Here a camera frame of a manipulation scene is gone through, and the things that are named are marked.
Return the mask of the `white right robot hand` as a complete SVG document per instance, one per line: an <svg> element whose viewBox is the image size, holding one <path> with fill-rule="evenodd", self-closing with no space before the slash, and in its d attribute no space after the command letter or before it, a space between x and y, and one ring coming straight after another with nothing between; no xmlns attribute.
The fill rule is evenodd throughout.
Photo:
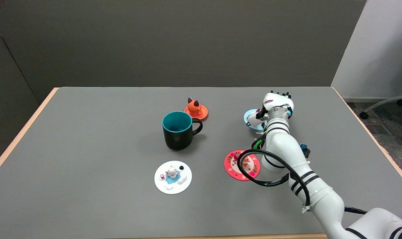
<svg viewBox="0 0 402 239"><path fill-rule="evenodd" d="M278 117L288 120L293 114L294 107L289 92L279 94L271 91L263 98L262 107L246 115L244 121L249 127L257 127Z"/></svg>

